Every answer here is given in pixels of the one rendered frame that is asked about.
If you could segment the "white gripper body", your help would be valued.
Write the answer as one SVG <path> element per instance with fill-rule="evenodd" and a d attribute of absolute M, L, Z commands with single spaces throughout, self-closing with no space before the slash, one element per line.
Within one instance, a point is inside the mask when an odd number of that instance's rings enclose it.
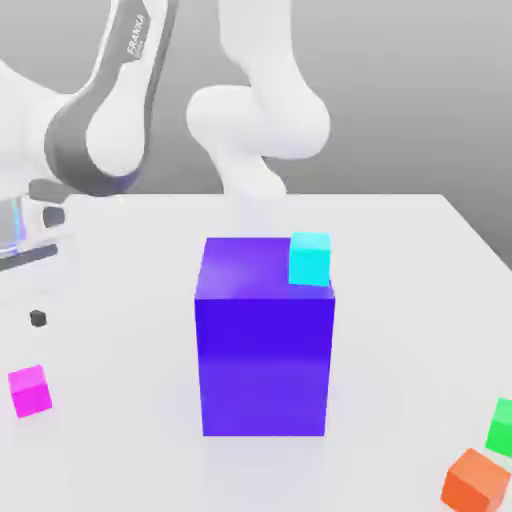
<path fill-rule="evenodd" d="M 50 296 L 78 283 L 78 247 L 72 237 L 0 259 L 0 299 Z"/>

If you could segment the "small magenta cube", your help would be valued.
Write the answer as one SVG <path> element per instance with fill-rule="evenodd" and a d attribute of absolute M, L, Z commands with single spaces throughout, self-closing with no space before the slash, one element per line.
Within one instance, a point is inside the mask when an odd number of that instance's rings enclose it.
<path fill-rule="evenodd" d="M 52 408 L 48 383 L 41 365 L 9 373 L 8 382 L 18 418 L 24 418 Z"/>

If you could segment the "small cyan cube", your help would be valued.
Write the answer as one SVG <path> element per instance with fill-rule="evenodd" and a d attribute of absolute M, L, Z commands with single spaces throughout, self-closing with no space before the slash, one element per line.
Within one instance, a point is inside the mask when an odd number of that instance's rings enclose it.
<path fill-rule="evenodd" d="M 328 287 L 332 243 L 325 232 L 294 232 L 290 239 L 288 282 Z"/>

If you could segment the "small orange cube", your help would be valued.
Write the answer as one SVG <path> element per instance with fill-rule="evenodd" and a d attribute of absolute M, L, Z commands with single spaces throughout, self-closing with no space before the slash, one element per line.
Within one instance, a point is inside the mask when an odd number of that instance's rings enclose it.
<path fill-rule="evenodd" d="M 511 477 L 509 471 L 469 448 L 449 468 L 441 501 L 455 512 L 497 512 Z"/>

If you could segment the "small green cube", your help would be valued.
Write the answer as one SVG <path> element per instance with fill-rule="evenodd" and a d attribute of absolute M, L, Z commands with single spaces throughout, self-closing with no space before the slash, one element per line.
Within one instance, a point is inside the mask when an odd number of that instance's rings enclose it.
<path fill-rule="evenodd" d="M 486 440 L 486 448 L 512 458 L 512 400 L 497 400 Z"/>

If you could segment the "large purple box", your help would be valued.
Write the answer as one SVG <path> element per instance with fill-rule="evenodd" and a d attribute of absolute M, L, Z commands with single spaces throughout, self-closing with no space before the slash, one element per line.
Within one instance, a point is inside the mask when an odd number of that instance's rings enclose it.
<path fill-rule="evenodd" d="M 194 297 L 206 436 L 325 432 L 335 293 L 288 281 L 285 237 L 209 237 Z"/>

